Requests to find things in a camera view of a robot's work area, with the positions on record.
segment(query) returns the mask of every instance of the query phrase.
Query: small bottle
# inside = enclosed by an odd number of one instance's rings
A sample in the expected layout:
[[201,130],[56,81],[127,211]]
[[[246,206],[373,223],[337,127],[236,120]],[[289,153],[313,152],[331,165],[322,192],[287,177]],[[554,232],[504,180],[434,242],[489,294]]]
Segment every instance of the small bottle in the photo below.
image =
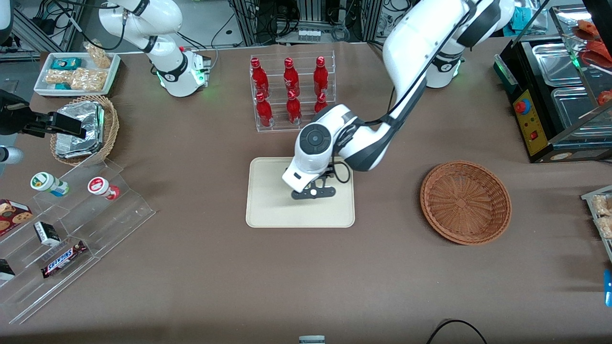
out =
[[112,201],[119,197],[121,191],[116,185],[111,185],[106,179],[102,177],[95,177],[89,181],[87,185],[89,192],[96,196],[105,197],[107,200]]
[[297,99],[296,92],[291,90],[287,93],[287,112],[289,113],[289,122],[293,125],[299,125],[302,122],[302,111],[300,110],[300,101]]
[[251,58],[251,67],[253,67],[255,89],[257,92],[262,92],[265,98],[270,97],[270,83],[268,83],[266,71],[261,68],[258,58]]
[[68,183],[60,181],[55,178],[51,173],[38,172],[30,180],[30,186],[36,191],[48,192],[54,196],[64,196],[70,187]]
[[283,77],[285,78],[285,87],[287,87],[287,92],[294,91],[296,93],[296,97],[299,97],[300,80],[297,76],[295,67],[293,67],[292,58],[285,59],[285,74],[283,74]]
[[0,164],[14,165],[23,160],[23,151],[15,147],[0,147]]
[[315,68],[315,94],[319,95],[322,92],[327,94],[327,68],[325,68],[325,58],[319,56],[316,58]]
[[272,117],[272,107],[270,103],[266,100],[263,92],[257,92],[255,98],[257,99],[256,109],[261,125],[264,127],[272,127],[274,125],[274,117]]
[[315,114],[319,113],[319,111],[323,110],[327,106],[325,93],[320,93],[316,98],[315,103]]

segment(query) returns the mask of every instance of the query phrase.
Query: yogurt bottle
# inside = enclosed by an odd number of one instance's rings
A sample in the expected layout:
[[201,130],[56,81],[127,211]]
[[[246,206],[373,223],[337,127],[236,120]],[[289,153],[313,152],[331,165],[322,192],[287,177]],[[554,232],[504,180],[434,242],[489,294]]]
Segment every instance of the yogurt bottle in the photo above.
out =
[[110,201],[119,197],[121,192],[116,185],[111,185],[102,177],[95,177],[94,179],[91,179],[87,185],[87,189],[94,195],[105,197]]
[[51,173],[47,172],[38,172],[35,174],[30,181],[30,186],[36,191],[48,192],[57,197],[64,196],[70,191],[68,183],[60,181]]

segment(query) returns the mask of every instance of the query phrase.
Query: brown tablecloth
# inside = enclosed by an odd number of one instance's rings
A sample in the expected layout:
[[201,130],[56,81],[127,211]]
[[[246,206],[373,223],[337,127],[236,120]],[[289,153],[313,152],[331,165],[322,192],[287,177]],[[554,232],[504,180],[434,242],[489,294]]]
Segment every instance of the brown tablecloth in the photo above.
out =
[[[450,86],[426,91],[381,164],[355,174],[356,222],[345,229],[245,223],[249,163],[292,156],[296,137],[255,130],[248,57],[329,46],[222,51],[211,86],[184,99],[160,87],[145,55],[124,55],[110,158],[159,212],[25,324],[4,319],[0,342],[297,343],[324,334],[329,344],[424,343],[445,318],[470,321],[491,343],[609,342],[609,264],[580,195],[612,184],[612,169],[528,163],[491,68],[506,42],[467,52]],[[392,85],[377,50],[333,49],[340,101],[364,119],[380,116]],[[32,109],[65,103],[35,96]],[[27,201],[34,173],[69,169],[48,139],[20,136],[17,146],[26,158],[6,169],[3,197]],[[420,183],[455,159],[483,164],[507,186],[513,216],[497,241],[455,245],[425,221]],[[434,343],[477,339],[453,324]]]

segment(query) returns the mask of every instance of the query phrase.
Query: wicker bread basket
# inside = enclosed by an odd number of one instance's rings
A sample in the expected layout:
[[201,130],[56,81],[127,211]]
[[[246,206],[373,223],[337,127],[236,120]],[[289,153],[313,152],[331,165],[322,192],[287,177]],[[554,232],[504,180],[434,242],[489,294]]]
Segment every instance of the wicker bread basket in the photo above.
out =
[[[102,148],[99,150],[98,153],[96,153],[97,156],[104,159],[108,156],[108,154],[110,154],[111,150],[113,149],[115,140],[117,138],[117,132],[119,131],[119,118],[117,117],[117,111],[114,109],[113,103],[111,103],[110,100],[108,100],[108,98],[104,97],[103,95],[86,95],[83,97],[79,97],[71,101],[70,103],[74,104],[86,101],[98,102],[104,108],[104,141]],[[77,166],[79,163],[89,157],[86,156],[71,159],[62,159],[58,157],[57,154],[55,154],[55,145],[57,143],[57,140],[57,135],[51,135],[51,154],[53,154],[53,157],[57,161],[71,166]]]
[[433,168],[421,186],[420,202],[431,226],[463,245],[497,239],[512,214],[504,184],[483,166],[462,160]]

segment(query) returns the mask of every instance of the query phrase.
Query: red soda bottle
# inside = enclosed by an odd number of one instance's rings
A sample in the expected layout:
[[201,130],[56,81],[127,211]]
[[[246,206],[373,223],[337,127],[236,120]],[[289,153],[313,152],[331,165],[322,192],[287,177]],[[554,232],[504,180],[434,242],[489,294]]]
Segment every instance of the red soda bottle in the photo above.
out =
[[326,106],[327,106],[327,101],[326,101],[325,93],[320,93],[319,96],[316,98],[315,114],[319,113],[319,111],[323,110],[323,108]]
[[287,93],[287,112],[289,113],[289,122],[293,125],[299,125],[302,122],[302,111],[300,110],[300,101],[297,99],[296,92],[291,90]]
[[267,80],[266,71],[261,68],[258,58],[251,58],[251,67],[253,67],[253,81],[255,81],[255,89],[257,92],[262,92],[265,98],[270,96],[270,84]]
[[319,56],[316,58],[315,94],[319,95],[322,92],[327,94],[327,69],[325,68],[325,58]]
[[297,71],[293,67],[293,59],[286,58],[285,59],[285,74],[283,74],[285,78],[285,87],[287,87],[287,92],[294,91],[296,93],[296,97],[300,96],[300,81],[297,77]]
[[270,103],[266,100],[263,92],[257,92],[255,97],[257,98],[257,115],[259,116],[261,125],[264,127],[272,127],[274,125],[274,118],[272,117],[272,107]]

